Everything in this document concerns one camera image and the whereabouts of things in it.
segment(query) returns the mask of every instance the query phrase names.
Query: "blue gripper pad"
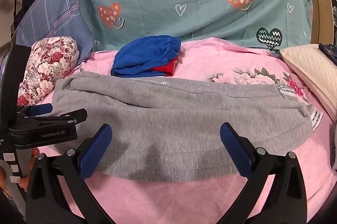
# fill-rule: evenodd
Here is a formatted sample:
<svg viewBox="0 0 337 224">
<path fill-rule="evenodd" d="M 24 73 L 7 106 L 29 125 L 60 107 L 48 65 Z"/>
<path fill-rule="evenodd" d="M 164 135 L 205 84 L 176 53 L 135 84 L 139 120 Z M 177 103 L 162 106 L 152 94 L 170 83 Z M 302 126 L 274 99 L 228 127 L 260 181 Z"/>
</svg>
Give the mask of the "blue gripper pad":
<svg viewBox="0 0 337 224">
<path fill-rule="evenodd" d="M 226 123 L 221 125 L 220 139 L 230 154 L 241 176 L 249 178 L 252 175 L 252 162 L 240 143 L 239 137 Z"/>
<path fill-rule="evenodd" d="M 103 125 L 97 132 L 97 135 L 95 135 L 94 142 L 91 144 L 86 154 L 78 163 L 80 178 L 82 180 L 89 178 L 93 175 L 99 161 L 103 157 L 111 141 L 111 127 L 109 125 Z"/>
<path fill-rule="evenodd" d="M 28 115 L 29 116 L 40 116 L 40 115 L 45 115 L 47 113 L 51 113 L 53 110 L 53 106 L 48 103 L 48 104 L 41 104 L 41 105 L 35 105 L 31 106 L 28 110 Z"/>
</svg>

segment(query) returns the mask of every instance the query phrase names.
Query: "cream quilted pillow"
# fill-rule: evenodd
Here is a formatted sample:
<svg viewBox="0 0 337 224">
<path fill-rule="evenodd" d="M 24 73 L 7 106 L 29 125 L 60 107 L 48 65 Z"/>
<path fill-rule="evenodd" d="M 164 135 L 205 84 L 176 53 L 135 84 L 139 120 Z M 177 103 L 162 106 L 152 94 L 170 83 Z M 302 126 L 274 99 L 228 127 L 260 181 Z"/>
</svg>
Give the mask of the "cream quilted pillow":
<svg viewBox="0 0 337 224">
<path fill-rule="evenodd" d="M 285 48 L 281 55 L 336 121 L 337 66 L 318 49 L 318 44 Z"/>
</svg>

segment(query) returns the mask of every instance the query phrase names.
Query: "red fabric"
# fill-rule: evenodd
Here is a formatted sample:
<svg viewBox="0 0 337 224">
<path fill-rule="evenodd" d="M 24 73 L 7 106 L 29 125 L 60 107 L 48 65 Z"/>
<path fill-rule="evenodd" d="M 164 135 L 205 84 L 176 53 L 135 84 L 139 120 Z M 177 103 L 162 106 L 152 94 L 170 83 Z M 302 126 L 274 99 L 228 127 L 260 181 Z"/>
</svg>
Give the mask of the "red fabric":
<svg viewBox="0 0 337 224">
<path fill-rule="evenodd" d="M 157 71 L 157 72 L 166 73 L 165 76 L 173 76 L 174 64 L 175 64 L 176 60 L 177 60 L 177 58 L 172 59 L 169 64 L 164 65 L 164 66 L 154 67 L 154 68 L 152 68 L 150 70 L 151 71 Z"/>
</svg>

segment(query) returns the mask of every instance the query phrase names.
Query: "folded gray garment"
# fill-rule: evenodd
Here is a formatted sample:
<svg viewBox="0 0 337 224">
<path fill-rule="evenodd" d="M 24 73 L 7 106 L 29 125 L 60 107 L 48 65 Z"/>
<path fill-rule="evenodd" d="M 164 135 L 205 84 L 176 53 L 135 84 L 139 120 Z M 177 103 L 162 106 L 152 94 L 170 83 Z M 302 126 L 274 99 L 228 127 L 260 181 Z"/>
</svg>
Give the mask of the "folded gray garment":
<svg viewBox="0 0 337 224">
<path fill-rule="evenodd" d="M 58 80 L 51 115 L 80 108 L 88 118 L 77 125 L 78 139 L 55 148 L 77 148 L 107 123 L 114 138 L 98 170 L 139 181 L 185 182 L 237 172 L 220 141 L 225 122 L 255 147 L 278 155 L 313 132 L 313 106 L 280 94 L 275 85 L 81 72 Z"/>
</svg>

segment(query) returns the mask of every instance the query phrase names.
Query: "metal bolt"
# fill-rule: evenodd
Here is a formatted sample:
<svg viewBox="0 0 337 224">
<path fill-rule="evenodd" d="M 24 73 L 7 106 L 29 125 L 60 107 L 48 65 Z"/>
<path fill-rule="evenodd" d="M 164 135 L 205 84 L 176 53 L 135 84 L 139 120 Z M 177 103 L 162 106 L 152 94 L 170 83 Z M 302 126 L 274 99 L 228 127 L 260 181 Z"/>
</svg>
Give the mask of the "metal bolt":
<svg viewBox="0 0 337 224">
<path fill-rule="evenodd" d="M 75 154 L 75 150 L 74 149 L 67 150 L 67 156 L 71 157 L 74 154 Z"/>
<path fill-rule="evenodd" d="M 260 155 L 265 155 L 266 154 L 266 150 L 264 148 L 257 148 L 256 151 Z"/>
<path fill-rule="evenodd" d="M 42 159 L 42 158 L 44 158 L 44 156 L 45 156 L 44 153 L 39 153 L 36 158 L 37 159 Z"/>
<path fill-rule="evenodd" d="M 288 155 L 290 156 L 290 158 L 296 158 L 296 155 L 294 152 L 289 152 Z"/>
</svg>

